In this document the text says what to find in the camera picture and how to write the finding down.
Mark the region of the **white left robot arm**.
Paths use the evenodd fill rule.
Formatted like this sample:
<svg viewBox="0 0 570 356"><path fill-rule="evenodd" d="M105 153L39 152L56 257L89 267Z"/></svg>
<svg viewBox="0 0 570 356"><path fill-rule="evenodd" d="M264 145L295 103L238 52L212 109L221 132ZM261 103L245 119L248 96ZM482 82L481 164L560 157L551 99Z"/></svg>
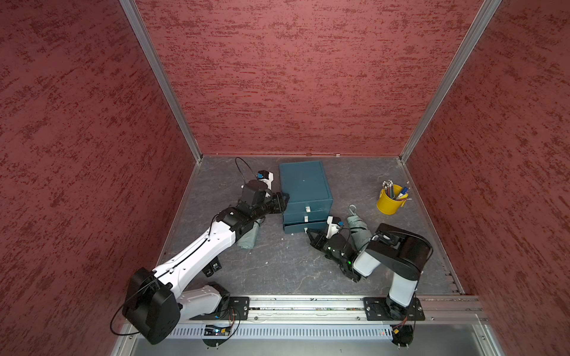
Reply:
<svg viewBox="0 0 570 356"><path fill-rule="evenodd" d="M285 212L288 203L289 194L272 191L264 180L247 182L238 204L217 213L209 228L182 252L152 270L135 271L117 311L152 345L166 339L182 319L218 313L236 317L237 312L223 304L229 294L218 284L190 292L186 288L258 220Z"/></svg>

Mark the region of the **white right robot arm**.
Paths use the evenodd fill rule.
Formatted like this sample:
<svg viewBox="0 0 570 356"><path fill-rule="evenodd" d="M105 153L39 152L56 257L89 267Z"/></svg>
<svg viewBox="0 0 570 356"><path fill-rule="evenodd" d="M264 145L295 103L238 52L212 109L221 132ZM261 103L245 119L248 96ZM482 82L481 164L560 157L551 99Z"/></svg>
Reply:
<svg viewBox="0 0 570 356"><path fill-rule="evenodd" d="M368 242L357 249L340 233L328 237L324 231L308 229L310 245L340 268L343 275L359 282L384 266L393 272L385 297L364 298L369 321L390 321L398 325L424 321L417 286L433 246L424 237L393 225L382 223Z"/></svg>

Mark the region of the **green umbrella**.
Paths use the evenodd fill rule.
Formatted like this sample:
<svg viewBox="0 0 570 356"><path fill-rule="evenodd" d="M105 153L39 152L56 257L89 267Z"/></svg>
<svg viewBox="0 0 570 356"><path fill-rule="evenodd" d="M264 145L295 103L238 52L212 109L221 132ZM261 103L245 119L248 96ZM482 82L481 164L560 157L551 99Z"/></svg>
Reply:
<svg viewBox="0 0 570 356"><path fill-rule="evenodd" d="M353 239L354 246L357 251L361 251L372 238L372 233L363 219L357 215L356 206L349 206L349 216L347 223L350 230L350 236Z"/></svg>
<svg viewBox="0 0 570 356"><path fill-rule="evenodd" d="M261 227L261 221L257 220L254 222L252 228L244 234L239 241L237 241L237 245L241 249L252 250L255 247L256 240L259 235L259 230Z"/></svg>

